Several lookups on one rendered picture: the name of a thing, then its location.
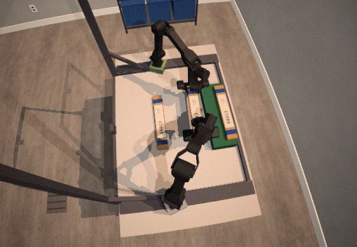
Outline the green rectangular block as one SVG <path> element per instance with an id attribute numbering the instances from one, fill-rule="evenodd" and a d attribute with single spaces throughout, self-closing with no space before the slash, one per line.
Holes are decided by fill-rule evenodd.
<path id="1" fill-rule="evenodd" d="M 219 127 L 219 137 L 210 139 L 211 145 L 212 145 L 212 150 L 235 147 L 238 144 L 236 139 L 227 140 L 227 138 L 226 138 L 226 133 L 225 133 L 224 125 L 223 125 L 222 118 L 220 115 L 217 98 L 216 98 L 215 91 L 213 88 L 214 86 L 217 86 L 217 85 L 221 85 L 221 83 L 210 84 L 209 87 L 204 87 L 200 91 L 205 115 L 206 115 L 206 113 L 209 113 L 209 114 L 213 114 L 214 116 L 218 117 L 217 121 L 215 123 L 215 126 Z"/>

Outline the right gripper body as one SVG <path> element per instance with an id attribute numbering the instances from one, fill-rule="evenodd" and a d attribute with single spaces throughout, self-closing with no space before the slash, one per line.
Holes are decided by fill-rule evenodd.
<path id="1" fill-rule="evenodd" d="M 213 132 L 212 138 L 218 138 L 219 137 L 219 128 L 218 126 L 214 126 L 215 130 Z M 194 133 L 191 132 L 190 130 L 183 130 L 183 138 L 185 142 L 189 142 L 194 138 Z"/>

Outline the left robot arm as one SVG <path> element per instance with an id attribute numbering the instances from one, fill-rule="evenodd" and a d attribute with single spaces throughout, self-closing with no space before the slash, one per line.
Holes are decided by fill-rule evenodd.
<path id="1" fill-rule="evenodd" d="M 201 89 L 202 82 L 199 82 L 198 78 L 206 81 L 210 76 L 210 71 L 201 67 L 202 61 L 197 54 L 184 44 L 179 35 L 175 32 L 175 29 L 168 22 L 158 20 L 151 25 L 151 30 L 154 34 L 154 51 L 152 52 L 151 57 L 149 57 L 154 62 L 152 66 L 159 68 L 162 66 L 164 61 L 161 59 L 166 55 L 163 50 L 163 36 L 167 36 L 180 52 L 184 64 L 189 68 L 188 74 L 190 76 L 196 76 L 195 79 L 189 78 L 188 85 L 190 91 L 198 91 Z M 197 61 L 198 63 L 195 63 Z"/>

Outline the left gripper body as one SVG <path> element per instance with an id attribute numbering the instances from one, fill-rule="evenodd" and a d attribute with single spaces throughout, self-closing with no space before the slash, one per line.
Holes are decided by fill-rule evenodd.
<path id="1" fill-rule="evenodd" d="M 189 81 L 189 78 L 195 79 L 196 76 L 188 75 L 188 81 Z M 206 81 L 200 80 L 199 82 L 202 82 L 202 86 L 203 87 L 209 87 L 210 86 L 210 83 L 209 83 L 208 79 Z M 182 81 L 177 81 L 177 89 L 178 90 L 187 89 L 187 86 L 188 86 L 188 83 L 184 83 L 183 80 Z"/>

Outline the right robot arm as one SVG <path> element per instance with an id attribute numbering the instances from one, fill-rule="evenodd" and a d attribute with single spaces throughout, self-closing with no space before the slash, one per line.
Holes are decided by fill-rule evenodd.
<path id="1" fill-rule="evenodd" d="M 171 165 L 171 174 L 175 178 L 173 182 L 174 185 L 172 185 L 170 189 L 166 190 L 164 194 L 163 203 L 167 204 L 170 209 L 174 208 L 179 210 L 181 205 L 183 205 L 186 189 L 184 187 L 182 188 L 182 186 L 184 185 L 184 182 L 189 182 L 190 178 L 193 178 L 199 165 L 198 154 L 201 148 L 200 145 L 203 143 L 203 141 L 204 143 L 207 143 L 207 141 L 210 140 L 215 129 L 214 125 L 217 118 L 218 117 L 214 116 L 213 114 L 206 113 L 205 118 L 201 116 L 195 117 L 191 120 L 191 125 L 194 126 L 194 138 L 191 140 L 191 142 L 189 141 L 185 149 L 177 153 Z M 190 152 L 191 154 L 196 155 L 197 165 L 191 164 L 179 158 L 179 156 L 186 152 Z"/>

